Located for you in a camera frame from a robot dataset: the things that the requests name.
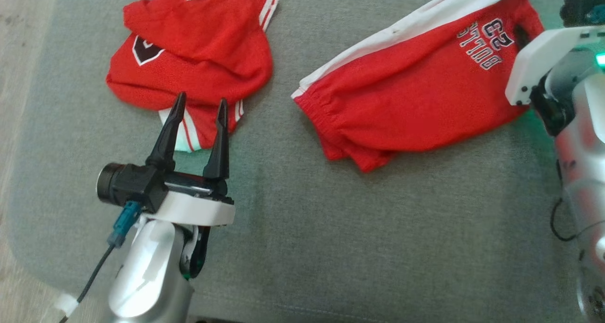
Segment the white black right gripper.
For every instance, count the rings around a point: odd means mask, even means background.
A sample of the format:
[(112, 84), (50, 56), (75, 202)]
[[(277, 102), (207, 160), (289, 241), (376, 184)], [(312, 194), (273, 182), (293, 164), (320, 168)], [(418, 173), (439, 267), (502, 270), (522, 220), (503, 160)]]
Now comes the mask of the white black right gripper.
[(605, 38), (605, 26), (546, 30), (533, 41), (530, 33), (516, 25), (517, 54), (505, 89), (510, 105), (529, 105), (531, 90), (575, 47)]

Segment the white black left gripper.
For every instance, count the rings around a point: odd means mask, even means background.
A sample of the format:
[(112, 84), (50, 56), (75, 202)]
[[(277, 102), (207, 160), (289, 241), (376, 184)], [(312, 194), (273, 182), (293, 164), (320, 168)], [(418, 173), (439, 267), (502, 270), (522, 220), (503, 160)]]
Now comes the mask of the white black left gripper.
[[(147, 166), (160, 172), (173, 172), (175, 144), (184, 117), (186, 93), (178, 94), (170, 109), (153, 150), (146, 159)], [(221, 99), (216, 116), (216, 137), (209, 160), (203, 170), (205, 179), (228, 179), (229, 169), (229, 116), (228, 102)], [(189, 226), (227, 226), (235, 219), (235, 205), (227, 200), (212, 198), (207, 185), (192, 183), (166, 183), (169, 189), (156, 213), (157, 220)]]

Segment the grey fabric sofa seat cushion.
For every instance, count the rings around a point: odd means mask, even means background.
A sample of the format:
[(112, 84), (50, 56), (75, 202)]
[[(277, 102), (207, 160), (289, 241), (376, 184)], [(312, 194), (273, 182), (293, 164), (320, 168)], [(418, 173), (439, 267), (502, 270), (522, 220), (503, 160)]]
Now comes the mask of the grey fabric sofa seat cushion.
[[(110, 92), (110, 58), (135, 0), (56, 0), (22, 117), (11, 247), (77, 296), (120, 209), (96, 181), (141, 164), (157, 114)], [(280, 0), (274, 75), (230, 140), (235, 222), (210, 232), (191, 312), (239, 322), (584, 323), (579, 250), (549, 228), (560, 195), (534, 112), (475, 139), (401, 154), (363, 174), (327, 161), (291, 99), (301, 79), (430, 0)]]

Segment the red white basketball jersey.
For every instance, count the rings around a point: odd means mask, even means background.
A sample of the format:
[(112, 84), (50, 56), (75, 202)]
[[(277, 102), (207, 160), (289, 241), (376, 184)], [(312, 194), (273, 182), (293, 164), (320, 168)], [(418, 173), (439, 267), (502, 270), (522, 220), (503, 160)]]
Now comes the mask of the red white basketball jersey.
[(273, 72), (267, 27), (279, 0), (137, 0), (123, 8), (130, 35), (113, 54), (108, 88), (121, 101), (165, 122), (177, 95), (186, 109), (175, 148), (213, 146), (221, 100), (228, 130), (244, 116), (244, 100)]

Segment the red basketball shorts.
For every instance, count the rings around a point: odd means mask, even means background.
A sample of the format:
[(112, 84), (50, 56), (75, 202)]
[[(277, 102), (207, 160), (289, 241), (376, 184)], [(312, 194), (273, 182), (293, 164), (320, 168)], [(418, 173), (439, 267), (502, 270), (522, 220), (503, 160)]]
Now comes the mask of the red basketball shorts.
[(371, 172), (527, 112), (505, 95), (516, 25), (532, 39), (544, 30), (529, 0), (431, 0), (318, 67), (291, 97), (328, 160)]

